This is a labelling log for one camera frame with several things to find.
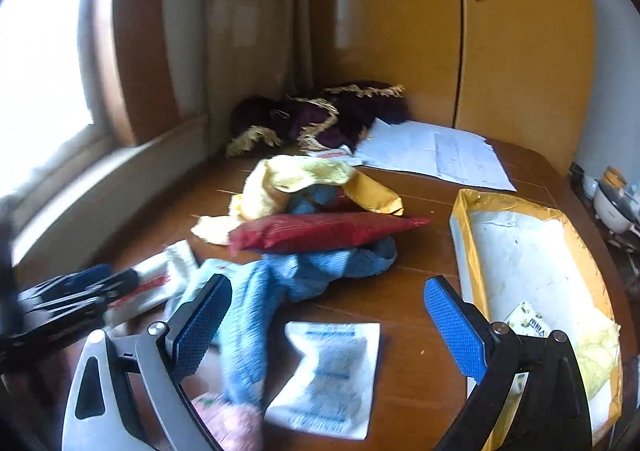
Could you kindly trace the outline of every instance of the sheet of paper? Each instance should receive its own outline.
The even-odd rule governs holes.
[[[515,191],[494,149],[483,137],[463,130],[415,121],[386,124],[376,120],[354,156],[373,168]]]

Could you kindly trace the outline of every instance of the cabinet door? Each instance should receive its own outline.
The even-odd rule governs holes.
[[[461,0],[309,0],[316,86],[402,84],[417,121],[453,125]]]
[[[536,150],[564,173],[591,92],[592,0],[464,0],[456,128]]]

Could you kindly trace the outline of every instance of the wooden table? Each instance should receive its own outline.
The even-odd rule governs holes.
[[[638,354],[628,304],[605,244],[566,179],[539,154],[512,144],[492,142],[516,194],[569,217],[590,248],[609,290],[616,321],[622,326],[623,363]],[[225,247],[194,237],[195,216],[224,215],[232,193],[242,190],[256,160],[213,160],[145,208],[101,255],[123,269],[186,238],[199,258],[222,257],[238,263],[255,259],[250,253],[230,257]],[[364,441],[328,439],[264,425],[266,450],[386,450],[431,449],[465,401],[465,380],[450,357],[424,309],[425,280],[443,274],[460,290],[458,268],[449,231],[452,204],[461,186],[415,174],[363,169],[364,173],[402,196],[408,215],[427,216],[431,224],[394,238],[398,260],[382,275],[342,279],[310,301],[286,304],[277,312],[269,333],[268,379],[265,401],[285,384],[298,358],[287,343],[283,326],[289,320],[379,322],[382,341],[376,371],[369,434]],[[139,326],[150,322],[147,316]],[[220,389],[217,356],[209,352],[196,376],[183,384],[194,397]],[[134,388],[141,389],[140,383]],[[147,428],[157,445],[159,428],[148,403],[142,402]]]

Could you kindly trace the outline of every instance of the open box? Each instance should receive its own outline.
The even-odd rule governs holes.
[[[587,246],[556,209],[500,193],[462,189],[450,227],[464,301],[490,321],[504,320],[521,301],[540,312],[551,329],[567,333],[574,351],[583,321],[599,309],[614,321],[609,294]],[[622,362],[589,401],[593,442],[620,417]],[[475,385],[468,380],[467,395]],[[500,446],[517,402],[505,404],[485,451]]]

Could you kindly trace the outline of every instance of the red plastic package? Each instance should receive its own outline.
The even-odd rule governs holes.
[[[366,245],[430,221],[371,212],[270,215],[231,231],[229,248],[232,254],[242,250],[294,254],[344,249]]]

